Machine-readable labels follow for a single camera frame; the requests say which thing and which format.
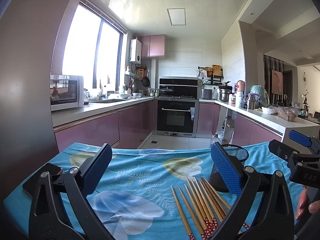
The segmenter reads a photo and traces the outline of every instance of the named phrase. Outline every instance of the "water heater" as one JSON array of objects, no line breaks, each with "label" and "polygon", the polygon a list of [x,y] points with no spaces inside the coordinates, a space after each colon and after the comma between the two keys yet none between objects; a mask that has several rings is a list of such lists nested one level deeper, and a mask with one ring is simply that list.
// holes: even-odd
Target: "water heater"
[{"label": "water heater", "polygon": [[141,42],[137,39],[131,40],[129,61],[141,64]]}]

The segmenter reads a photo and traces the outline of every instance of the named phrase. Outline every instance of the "doorway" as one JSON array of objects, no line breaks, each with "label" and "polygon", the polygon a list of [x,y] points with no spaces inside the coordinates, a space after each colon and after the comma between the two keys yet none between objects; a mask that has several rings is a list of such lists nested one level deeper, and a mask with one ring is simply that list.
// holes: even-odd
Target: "doorway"
[{"label": "doorway", "polygon": [[292,106],[292,70],[284,71],[283,94],[287,95],[287,106]]}]

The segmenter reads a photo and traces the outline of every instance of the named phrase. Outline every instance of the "kitchen sink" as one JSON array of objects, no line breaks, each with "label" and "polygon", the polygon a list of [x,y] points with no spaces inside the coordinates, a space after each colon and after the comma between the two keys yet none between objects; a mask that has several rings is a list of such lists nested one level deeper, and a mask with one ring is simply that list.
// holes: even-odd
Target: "kitchen sink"
[{"label": "kitchen sink", "polygon": [[121,102],[121,101],[127,101],[127,100],[130,100],[130,99],[122,99],[122,98],[119,98],[119,99],[105,99],[105,100],[101,100],[101,101],[96,101],[95,103],[116,103],[116,102]]}]

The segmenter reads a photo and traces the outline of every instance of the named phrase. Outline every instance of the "window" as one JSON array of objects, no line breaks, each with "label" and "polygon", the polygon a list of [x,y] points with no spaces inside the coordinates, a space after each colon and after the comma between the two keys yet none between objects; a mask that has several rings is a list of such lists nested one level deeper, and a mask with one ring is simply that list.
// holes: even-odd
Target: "window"
[{"label": "window", "polygon": [[123,34],[105,19],[78,5],[73,17],[62,74],[84,77],[84,88],[118,90]]}]

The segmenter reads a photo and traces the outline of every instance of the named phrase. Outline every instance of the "oven handle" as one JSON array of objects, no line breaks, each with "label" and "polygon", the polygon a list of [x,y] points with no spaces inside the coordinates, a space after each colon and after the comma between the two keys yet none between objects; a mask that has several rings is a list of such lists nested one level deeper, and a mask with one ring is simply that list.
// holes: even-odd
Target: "oven handle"
[{"label": "oven handle", "polygon": [[164,108],[161,108],[162,110],[166,110],[166,111],[181,111],[181,112],[191,112],[191,110],[174,110],[174,109],[164,109]]}]

